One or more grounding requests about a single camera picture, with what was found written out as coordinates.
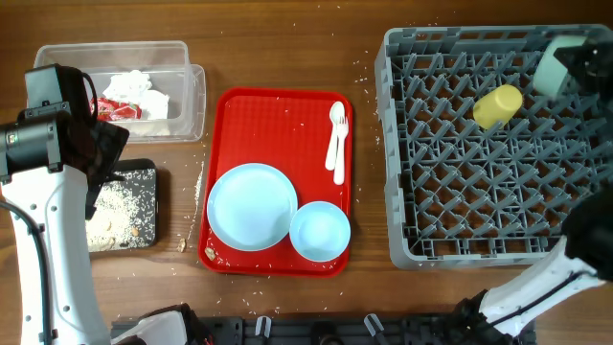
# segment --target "wooden surface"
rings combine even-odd
[[[407,272],[390,262],[383,143],[375,139],[381,132],[374,115],[375,52],[388,29],[410,25],[613,24],[610,13],[603,11],[606,1],[163,2],[60,0],[59,5],[47,6],[40,5],[45,3],[41,0],[5,0],[0,8],[0,123],[12,121],[24,106],[23,73],[45,44],[179,39],[189,46],[192,63],[206,71],[207,134],[202,142],[129,146],[123,155],[150,158],[161,170],[160,241],[150,249],[92,255],[98,302],[109,325],[180,302],[189,303],[201,316],[254,317],[249,311],[274,315],[276,307],[281,312],[277,317],[287,318],[303,313],[450,311],[462,298],[505,283],[521,268]],[[368,79],[354,82],[364,77]],[[184,217],[201,214],[194,185],[203,157],[206,174],[216,101],[223,91],[239,85],[337,91],[352,102],[352,253],[338,277],[214,274],[197,259],[199,222],[186,252],[176,251],[179,239],[191,231],[192,223]],[[0,277],[0,343],[15,344],[21,296],[14,236],[4,211]],[[543,345],[610,342],[613,288],[584,292],[548,311],[538,319],[537,335]]]

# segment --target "dish rack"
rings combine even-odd
[[[567,34],[613,37],[602,25],[387,32],[375,82],[397,267],[532,264],[570,210],[613,179],[613,122],[598,96],[552,101],[533,88],[549,42]],[[521,111],[483,130],[471,109],[502,84],[522,91]]]

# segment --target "wood grain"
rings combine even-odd
[[[407,272],[390,262],[384,152],[382,141],[378,144],[375,139],[381,128],[374,115],[373,65],[383,35],[390,28],[410,25],[596,22],[610,26],[610,14],[603,11],[607,4],[553,0],[193,0],[169,4],[157,0],[126,5],[113,0],[60,0],[50,6],[40,0],[11,0],[0,8],[0,123],[12,121],[24,106],[23,73],[45,44],[183,40],[192,63],[202,65],[207,74],[206,135],[199,143],[126,149],[123,158],[147,157],[161,170],[160,241],[149,249],[92,255],[105,322],[110,325],[117,318],[136,317],[180,302],[189,303],[202,316],[253,317],[249,311],[273,314],[276,307],[281,312],[277,317],[286,318],[324,312],[360,316],[370,311],[390,315],[450,311],[462,298],[505,283],[521,268]],[[354,82],[360,78],[368,79]],[[206,173],[216,101],[233,86],[331,90],[352,102],[352,255],[338,277],[226,276],[209,272],[198,262],[199,221],[192,223],[184,217],[194,212],[198,219],[201,215],[202,203],[194,200],[194,185],[202,160]],[[190,237],[188,248],[178,253],[175,248],[182,237]],[[5,212],[0,213],[0,276],[0,343],[15,344],[20,336],[21,296],[14,237]],[[243,298],[250,302],[249,307]],[[584,292],[539,318],[539,343],[610,342],[612,310],[611,287]]]

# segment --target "tray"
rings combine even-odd
[[[529,265],[570,210],[611,180],[612,121],[595,95],[552,102],[533,75],[557,35],[602,25],[392,29],[375,61],[392,262],[403,269]],[[521,111],[481,130],[472,106],[502,84]]]
[[[329,109],[345,105],[350,132],[345,146],[345,184],[336,186],[324,167],[331,123]],[[198,242],[200,262],[220,273],[331,277],[345,268],[349,248],[335,260],[313,263],[298,254],[286,236],[271,248],[241,252],[221,242],[211,231],[206,215],[209,192],[230,169],[263,163],[279,169],[298,194],[298,207],[327,201],[350,215],[352,176],[352,106],[337,93],[235,88],[221,96],[217,114],[204,210]],[[205,249],[212,248],[210,260]]]

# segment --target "fork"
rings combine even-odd
[[[345,139],[349,134],[349,119],[341,118],[336,125],[338,135],[338,150],[336,152],[336,165],[334,166],[334,183],[342,185],[345,182]]]

